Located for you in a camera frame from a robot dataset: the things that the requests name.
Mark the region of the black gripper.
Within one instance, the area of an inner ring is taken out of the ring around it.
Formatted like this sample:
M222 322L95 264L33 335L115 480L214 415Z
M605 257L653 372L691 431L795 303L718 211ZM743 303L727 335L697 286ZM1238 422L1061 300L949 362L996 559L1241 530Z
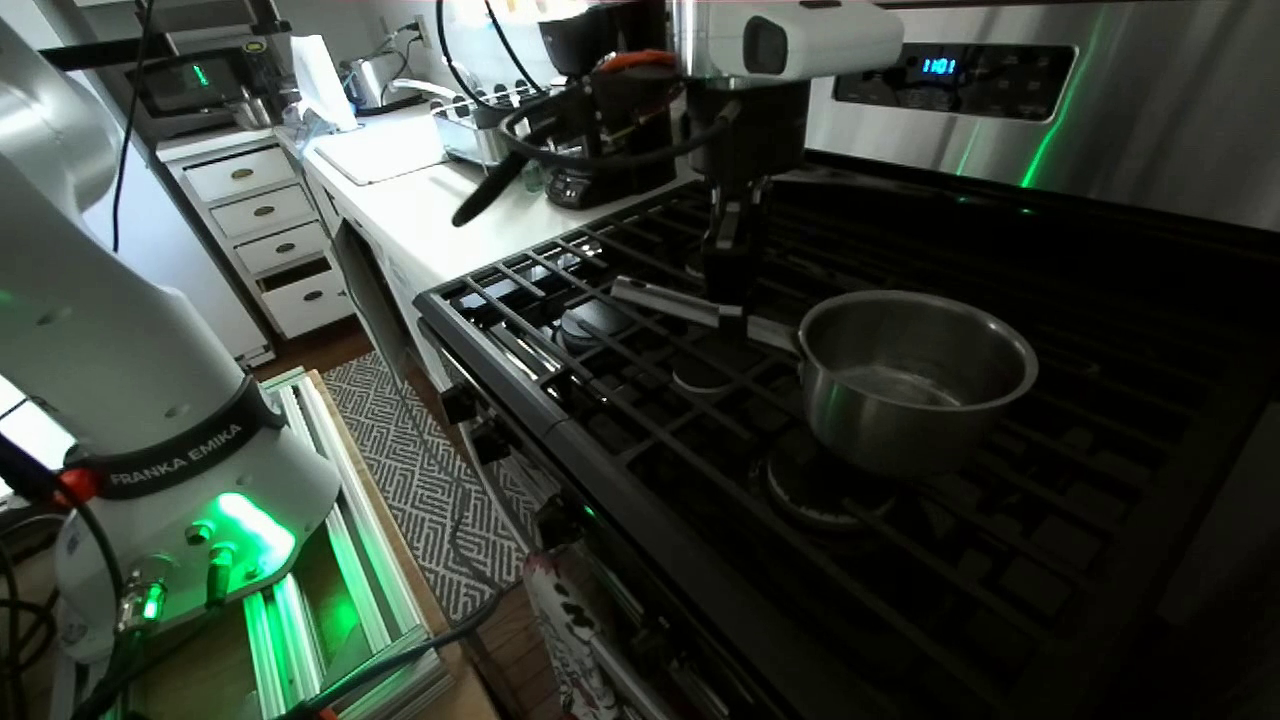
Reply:
M697 167L718 187L706 230L706 292L743 303L768 240L762 181L788 171L804 157L807 87L691 87L691 129L706 135Z

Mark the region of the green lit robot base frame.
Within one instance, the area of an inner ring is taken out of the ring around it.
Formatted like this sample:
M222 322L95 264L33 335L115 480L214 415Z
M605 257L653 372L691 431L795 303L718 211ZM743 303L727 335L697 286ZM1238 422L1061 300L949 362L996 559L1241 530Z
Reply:
M398 720L446 677L315 372L265 383L281 465L92 499L56 535L56 713Z

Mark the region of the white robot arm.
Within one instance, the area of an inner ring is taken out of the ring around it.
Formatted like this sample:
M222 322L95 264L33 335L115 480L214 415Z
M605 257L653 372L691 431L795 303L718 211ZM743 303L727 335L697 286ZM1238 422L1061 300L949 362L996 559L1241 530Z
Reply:
M56 578L80 662L275 584L341 497L191 303L88 234L114 181L95 94L0 29L0 372L74 436Z

